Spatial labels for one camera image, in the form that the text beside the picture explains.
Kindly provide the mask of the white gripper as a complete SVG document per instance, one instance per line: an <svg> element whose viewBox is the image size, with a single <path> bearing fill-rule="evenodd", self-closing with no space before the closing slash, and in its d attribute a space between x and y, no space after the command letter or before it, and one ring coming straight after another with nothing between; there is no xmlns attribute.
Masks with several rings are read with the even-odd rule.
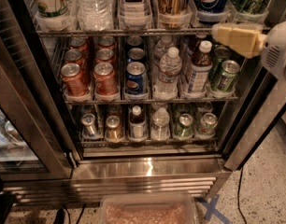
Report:
<svg viewBox="0 0 286 224"><path fill-rule="evenodd" d="M217 23L211 33L214 40L245 58L261 53L263 67L278 80L286 81L286 21L267 35L257 23Z"/></svg>

